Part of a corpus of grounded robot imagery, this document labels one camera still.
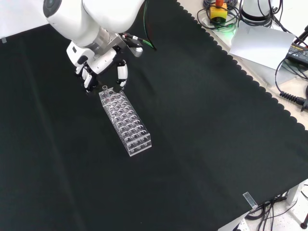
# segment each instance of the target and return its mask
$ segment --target table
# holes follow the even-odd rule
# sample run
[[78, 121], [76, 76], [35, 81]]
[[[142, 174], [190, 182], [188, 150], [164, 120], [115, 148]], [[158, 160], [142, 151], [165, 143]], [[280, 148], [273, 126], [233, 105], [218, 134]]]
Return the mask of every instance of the table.
[[[181, 4], [181, 6], [184, 7], [185, 10], [187, 10], [195, 18], [197, 18], [197, 12], [203, 8], [203, 4], [201, 0], [178, 0], [178, 2]], [[294, 34], [300, 35], [304, 31], [304, 28], [306, 27], [306, 24], [307, 24], [306, 20], [299, 20], [300, 21], [299, 24], [297, 24], [296, 26], [292, 26], [294, 25], [292, 24], [293, 20], [288, 20], [288, 19], [292, 18], [294, 14], [305, 15], [304, 13], [301, 14], [300, 12], [298, 12], [298, 10], [301, 11], [303, 9], [299, 9], [296, 7], [293, 8], [293, 4], [291, 1], [285, 1], [285, 2], [287, 2], [287, 4], [284, 4], [284, 7], [287, 10], [284, 11], [284, 14], [282, 17], [282, 24], [285, 25], [286, 28], [290, 28], [291, 32], [293, 32]], [[210, 35], [215, 39], [215, 41], [218, 42], [218, 45], [221, 46], [223, 50], [228, 51], [228, 52], [230, 51], [231, 39], [232, 39], [232, 36], [230, 36], [230, 33], [226, 34], [226, 33], [222, 33], [219, 31], [212, 31], [212, 30], [206, 30], [206, 31], [210, 33]], [[260, 86], [263, 86], [264, 88], [266, 88], [266, 91], [270, 92], [272, 96], [275, 97], [279, 101], [279, 103], [284, 105], [285, 109], [291, 113], [291, 116], [294, 116], [297, 119], [298, 123], [303, 124], [305, 128], [308, 129], [308, 115], [306, 113], [301, 113], [300, 108], [297, 107], [297, 105], [290, 103], [286, 99], [282, 99], [279, 96], [279, 92], [276, 89], [276, 87], [271, 86], [269, 85], [268, 82], [264, 81], [264, 79], [266, 79], [267, 77], [264, 77], [264, 76], [262, 77], [262, 74], [272, 75], [272, 78], [273, 78], [273, 74], [274, 74], [273, 70], [271, 70], [270, 68], [264, 67], [262, 65], [256, 64], [252, 61], [243, 60], [240, 57], [237, 57], [234, 55], [232, 56], [235, 60], [238, 61], [239, 65], [241, 65], [243, 70], [245, 70], [249, 75], [253, 76], [254, 80], [258, 81]], [[284, 89], [284, 91], [290, 94], [294, 94], [299, 97], [305, 98], [306, 97], [305, 91], [306, 91], [306, 86], [308, 83], [302, 80], [301, 78], [296, 77], [295, 75], [292, 75], [292, 74], [290, 75], [289, 73], [287, 73], [287, 71], [283, 70], [283, 68], [281, 68], [281, 70], [279, 71], [278, 76], [281, 75], [281, 72], [283, 72], [282, 75], [285, 75], [284, 79], [287, 80], [287, 82], [282, 84], [282, 88]], [[304, 183], [302, 182], [290, 190], [289, 192], [290, 194], [287, 199], [288, 205], [293, 205], [295, 203], [298, 197], [298, 193], [300, 193], [300, 191], [302, 190], [303, 185]], [[247, 214], [248, 213], [245, 213], [242, 216], [238, 217], [236, 220], [220, 228], [219, 231], [232, 230], [233, 228], [236, 227], [236, 225], [242, 219], [244, 219], [244, 217]]]
[[[195, 18], [197, 17], [197, 12], [203, 8], [201, 0], [178, 0], [178, 2], [181, 4], [181, 6], [184, 7], [185, 10], [191, 13], [192, 16]], [[291, 7], [289, 7], [289, 9], [290, 9], [289, 13], [286, 13], [286, 11], [284, 11], [284, 13], [287, 15], [282, 17], [282, 22], [286, 24], [285, 25], [286, 28], [289, 27], [292, 32], [294, 32], [297, 35], [300, 35], [304, 31], [304, 28], [306, 26], [305, 24], [307, 24], [307, 21], [302, 20], [300, 22], [300, 25], [291, 26], [292, 20], [288, 20], [288, 18], [290, 17], [290, 15], [294, 15], [297, 8], [294, 7], [291, 9]], [[221, 35], [222, 33], [220, 32], [218, 32], [217, 33], [218, 35], [217, 35], [215, 32], [211, 30], [207, 30], [207, 32], [210, 33], [210, 35], [215, 39], [215, 41], [218, 42], [219, 46], [221, 46], [223, 50], [227, 52], [230, 51], [230, 41], [231, 41], [230, 37], [227, 37], [227, 36], [223, 37]], [[293, 103], [289, 102], [286, 99], [281, 98], [279, 96], [279, 92], [276, 89], [276, 87], [269, 86], [268, 83], [265, 82], [264, 79], [258, 73], [256, 73], [256, 70], [262, 67], [262, 65], [255, 64], [249, 60], [243, 61], [240, 57], [233, 56], [233, 58], [239, 63], [239, 65], [241, 65], [243, 70], [245, 70], [250, 76], [254, 78], [254, 80], [256, 80], [260, 84], [260, 86], [266, 88], [266, 91], [270, 92], [273, 95], [273, 97], [275, 97], [278, 100], [278, 102], [281, 103], [285, 107], [285, 109], [291, 113], [291, 116], [294, 116], [297, 119], [298, 123], [301, 123], [302, 125], [305, 126], [306, 129], [308, 129], [307, 113], [301, 113], [300, 107], [298, 107], [297, 105], [294, 105]], [[281, 89], [283, 89], [283, 91], [299, 96], [299, 97], [303, 97], [303, 98], [306, 97], [305, 95], [306, 87], [307, 87], [307, 82], [302, 80], [299, 77], [295, 77], [294, 75], [292, 76], [292, 80], [289, 80], [281, 84]]]
[[[124, 148], [120, 141], [114, 140], [116, 133], [99, 100], [93, 98], [89, 101], [77, 88], [78, 82], [73, 79], [73, 67], [68, 58], [59, 56], [60, 52], [65, 53], [67, 40], [49, 27], [44, 27], [22, 37], [9, 38], [8, 43], [1, 46], [4, 55], [1, 61], [8, 68], [6, 74], [12, 78], [5, 78], [0, 92], [3, 99], [13, 102], [1, 102], [1, 107], [6, 109], [1, 117], [4, 119], [1, 124], [5, 126], [2, 131], [6, 132], [1, 139], [4, 146], [1, 153], [7, 154], [2, 156], [2, 163], [8, 167], [0, 170], [11, 177], [11, 180], [2, 181], [7, 190], [13, 191], [12, 196], [7, 198], [8, 204], [2, 206], [6, 209], [3, 213], [6, 220], [1, 222], [3, 226], [10, 227], [10, 219], [13, 219], [16, 225], [25, 224], [24, 230], [33, 230], [29, 219], [33, 221], [31, 219], [37, 215], [41, 219], [40, 223], [34, 222], [37, 229], [42, 229], [47, 223], [59, 230], [68, 229], [70, 224], [77, 225], [74, 226], [76, 230], [82, 230], [83, 226], [95, 229], [102, 224], [114, 229], [124, 229], [127, 224], [134, 230], [144, 230], [145, 227], [147, 230], [204, 230], [204, 227], [211, 230], [214, 227], [218, 229], [218, 224], [223, 225], [223, 221], [230, 222], [231, 217], [235, 218], [234, 214], [239, 216], [249, 210], [242, 196], [244, 192], [254, 192], [251, 194], [258, 202], [267, 199], [270, 193], [265, 196], [247, 174], [235, 173], [233, 167], [240, 167], [245, 173], [251, 168], [257, 170], [257, 164], [269, 169], [272, 164], [264, 163], [259, 157], [265, 158], [265, 147], [269, 150], [275, 147], [273, 155], [268, 158], [275, 159], [280, 155], [277, 140], [273, 140], [273, 144], [264, 139], [267, 133], [255, 134], [259, 127], [281, 138], [282, 145], [287, 141], [291, 144], [295, 142], [289, 133], [283, 134], [285, 129], [291, 133], [296, 130], [302, 134], [304, 131], [290, 120], [274, 100], [261, 93], [242, 71], [235, 69], [230, 58], [222, 63], [216, 56], [212, 59], [205, 56], [212, 65], [231, 68], [236, 72], [234, 76], [241, 81], [229, 79], [226, 75], [229, 72], [224, 69], [221, 70], [224, 74], [221, 74], [211, 66], [204, 66], [200, 48], [205, 53], [209, 52], [208, 55], [212, 52], [225, 57], [225, 54], [199, 29], [194, 40], [200, 46], [192, 47], [188, 43], [190, 34], [182, 34], [182, 26], [188, 23], [187, 31], [191, 33], [196, 33], [198, 27], [188, 21], [187, 15], [183, 15], [172, 1], [156, 1], [154, 8], [150, 9], [152, 28], [160, 32], [154, 41], [163, 56], [146, 49], [142, 59], [129, 59], [129, 69], [134, 78], [130, 80], [126, 95], [142, 120], [146, 121], [154, 145], [134, 158], [123, 155]], [[152, 18], [157, 12], [160, 12], [160, 17]], [[140, 26], [137, 22], [132, 32], [139, 33]], [[173, 49], [172, 44], [177, 44], [178, 49]], [[38, 49], [43, 46], [44, 51], [49, 51], [44, 59], [44, 51]], [[21, 68], [16, 68], [15, 63], [21, 63]], [[114, 72], [109, 72], [105, 78], [113, 75]], [[214, 89], [209, 82], [221, 83], [220, 88]], [[14, 86], [15, 91], [12, 92], [7, 86]], [[194, 96], [193, 103], [202, 104], [202, 107], [192, 107], [190, 98], [182, 97], [183, 92], [186, 96]], [[215, 97], [210, 99], [209, 92]], [[221, 106], [219, 102], [231, 103], [233, 108], [226, 109], [224, 106], [228, 105]], [[260, 111], [248, 110], [251, 109], [251, 102]], [[21, 118], [20, 115], [26, 123], [16, 119]], [[277, 130], [262, 124], [258, 116], [264, 116], [264, 123], [275, 124]], [[255, 126], [245, 123], [248, 117], [252, 118]], [[187, 132], [176, 132], [179, 124], [175, 123], [175, 119], [186, 118], [190, 119], [180, 127]], [[200, 125], [197, 118], [204, 119], [206, 126]], [[283, 122], [284, 126], [276, 127], [277, 121]], [[192, 136], [188, 131], [194, 131], [197, 135]], [[233, 140], [234, 136], [245, 142]], [[14, 145], [10, 144], [16, 137], [18, 139]], [[297, 164], [289, 166], [290, 178], [284, 182], [291, 187], [294, 178], [296, 182], [303, 180], [297, 171], [307, 169], [298, 158], [306, 160], [307, 157], [298, 155], [291, 147], [288, 147], [288, 153], [297, 157], [285, 156], [288, 161], [282, 159], [281, 162], [284, 168], [290, 162]], [[256, 165], [240, 162], [243, 159], [250, 159]], [[251, 174], [257, 177], [258, 182], [265, 178], [253, 172]], [[21, 189], [16, 188], [20, 181], [24, 186]], [[272, 194], [279, 193], [276, 187], [280, 193], [286, 190], [277, 182], [273, 184], [270, 189]], [[47, 200], [54, 197], [61, 206]], [[24, 198], [34, 204], [25, 203]], [[18, 205], [27, 211], [31, 206], [33, 211], [22, 213], [24, 216], [21, 219], [10, 207], [13, 203], [16, 209]]]

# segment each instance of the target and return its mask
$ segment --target test tube rack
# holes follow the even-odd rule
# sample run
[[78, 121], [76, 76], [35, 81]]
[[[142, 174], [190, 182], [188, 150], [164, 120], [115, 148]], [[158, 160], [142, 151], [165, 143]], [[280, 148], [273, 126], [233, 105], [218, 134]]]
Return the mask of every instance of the test tube rack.
[[99, 93], [105, 112], [115, 127], [129, 156], [136, 155], [152, 146], [151, 136], [124, 92], [103, 86]]

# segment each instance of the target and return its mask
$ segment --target table leg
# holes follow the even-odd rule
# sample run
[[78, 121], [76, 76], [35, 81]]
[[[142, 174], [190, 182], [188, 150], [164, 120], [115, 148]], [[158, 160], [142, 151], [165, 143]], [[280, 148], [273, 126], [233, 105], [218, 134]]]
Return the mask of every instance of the table leg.
[[229, 224], [221, 227], [218, 231], [232, 231], [248, 214], [249, 212], [241, 215], [239, 218], [231, 221]]
[[304, 221], [303, 223], [300, 224], [300, 227], [301, 227], [302, 229], [306, 229], [307, 226], [308, 226], [307, 224], [308, 224], [308, 214], [307, 214], [307, 216], [306, 216], [306, 218], [305, 218], [305, 221]]
[[305, 182], [302, 182], [289, 190], [288, 197], [287, 197], [288, 205], [294, 205], [294, 203], [296, 202], [298, 198], [298, 195], [300, 194], [300, 191], [302, 191], [303, 189], [304, 183]]

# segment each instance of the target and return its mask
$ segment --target black cloth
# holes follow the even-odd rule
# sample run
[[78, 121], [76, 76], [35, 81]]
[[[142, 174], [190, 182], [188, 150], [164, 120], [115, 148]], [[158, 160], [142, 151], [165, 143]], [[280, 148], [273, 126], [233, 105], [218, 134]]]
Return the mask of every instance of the black cloth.
[[[215, 231], [308, 178], [308, 134], [175, 1], [127, 52], [152, 148], [129, 157], [50, 26], [0, 44], [0, 229]], [[144, 37], [142, 15], [131, 34]], [[100, 81], [109, 86], [116, 68]]]

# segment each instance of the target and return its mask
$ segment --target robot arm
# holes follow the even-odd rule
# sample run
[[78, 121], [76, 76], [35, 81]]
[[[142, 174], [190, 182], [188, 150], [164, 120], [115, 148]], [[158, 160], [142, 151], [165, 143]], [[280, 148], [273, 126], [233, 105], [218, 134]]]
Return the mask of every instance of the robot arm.
[[[144, 0], [44, 0], [43, 11], [48, 22], [71, 40], [67, 54], [76, 66], [76, 74], [87, 91], [96, 85], [96, 76], [116, 64], [115, 91], [126, 84], [128, 69], [117, 54], [129, 46], [118, 33], [128, 30]], [[130, 47], [136, 57], [142, 54], [140, 44]]]

